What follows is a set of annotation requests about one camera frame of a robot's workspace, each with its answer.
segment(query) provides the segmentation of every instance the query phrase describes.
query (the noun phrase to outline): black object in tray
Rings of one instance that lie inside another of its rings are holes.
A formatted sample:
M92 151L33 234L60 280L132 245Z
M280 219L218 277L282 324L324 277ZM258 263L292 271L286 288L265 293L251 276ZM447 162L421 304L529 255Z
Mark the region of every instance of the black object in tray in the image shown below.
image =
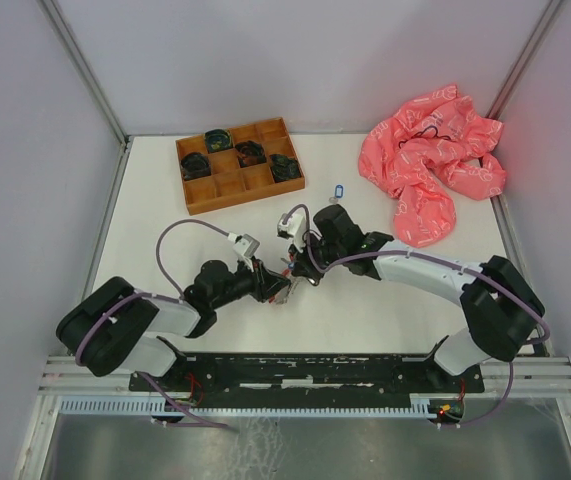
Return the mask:
M205 132L205 145L208 153L222 152L232 148L232 135L221 128Z
M207 156L200 152L192 152L181 160L181 170L185 180L207 177L212 174L212 167Z
M238 152L238 163L241 167L251 167L260 163L266 163L265 150L260 143L241 142L236 144L236 151Z
M272 159L272 176L276 183L286 182L301 176L301 169L295 158L275 153L271 155Z

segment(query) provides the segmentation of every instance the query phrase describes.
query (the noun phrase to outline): keychain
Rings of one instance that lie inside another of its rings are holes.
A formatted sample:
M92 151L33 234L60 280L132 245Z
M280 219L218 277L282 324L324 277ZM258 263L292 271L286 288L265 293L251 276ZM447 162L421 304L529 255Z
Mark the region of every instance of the keychain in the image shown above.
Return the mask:
M336 185L336 187L334 187L334 196L329 197L329 203L331 203L332 205L336 205L340 198L343 198L343 186Z

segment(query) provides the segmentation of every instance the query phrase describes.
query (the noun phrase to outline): white table surface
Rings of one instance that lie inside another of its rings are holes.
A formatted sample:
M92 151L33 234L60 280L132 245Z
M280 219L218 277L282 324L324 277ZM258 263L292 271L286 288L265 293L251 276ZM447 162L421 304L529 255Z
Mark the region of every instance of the white table surface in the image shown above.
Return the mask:
M307 186L304 190L197 215L224 230L248 233L261 242L257 257L281 271L288 242L276 236L282 213L306 203L312 216L329 204L334 186L364 232L394 234L396 206L361 178L357 158L364 134L293 135ZM183 197L175 140L136 137L102 253L94 288L114 275L135 287L176 295L156 266L154 248L171 222L189 218ZM469 261L486 261L505 251L491 203L449 192L458 223L454 232L426 251ZM207 260L236 267L231 245L198 226L180 226L163 245L166 267L183 287ZM328 273L319 287L301 283L284 306L244 298L218 311L218 322L203 337L170 340L181 350L221 352L421 353L465 326L462 310L446 300L407 285L377 282L345 268Z

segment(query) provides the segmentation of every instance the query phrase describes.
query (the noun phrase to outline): red wire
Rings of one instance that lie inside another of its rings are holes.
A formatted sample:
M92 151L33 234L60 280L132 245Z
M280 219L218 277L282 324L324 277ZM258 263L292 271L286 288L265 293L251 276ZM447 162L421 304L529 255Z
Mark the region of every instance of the red wire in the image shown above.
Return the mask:
M462 401L465 398L465 379L461 378L461 393L458 396L458 401Z
M190 383L191 383L191 388L190 388L190 392L189 392L189 400L193 400L194 399L194 386L197 386L198 388L201 389L201 395L198 398L198 402L196 402L196 405L194 405L195 407L198 407L201 402L203 401L203 398L205 398L205 390L203 389L203 385L201 385L201 383L196 380L196 377L194 376L194 374L192 373L188 373L185 378L189 379Z

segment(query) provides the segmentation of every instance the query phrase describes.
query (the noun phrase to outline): black mounting plate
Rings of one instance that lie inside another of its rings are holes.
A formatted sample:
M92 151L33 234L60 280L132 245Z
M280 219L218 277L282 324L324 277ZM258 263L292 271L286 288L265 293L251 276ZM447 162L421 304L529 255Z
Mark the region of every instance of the black mounting plate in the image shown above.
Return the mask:
M184 355L157 382L167 392L189 392L185 377L192 373L203 385L201 408L403 408L410 406L411 393L457 394L461 380L467 393L485 391L478 365L452 377L424 355ZM136 375L129 389L152 391Z

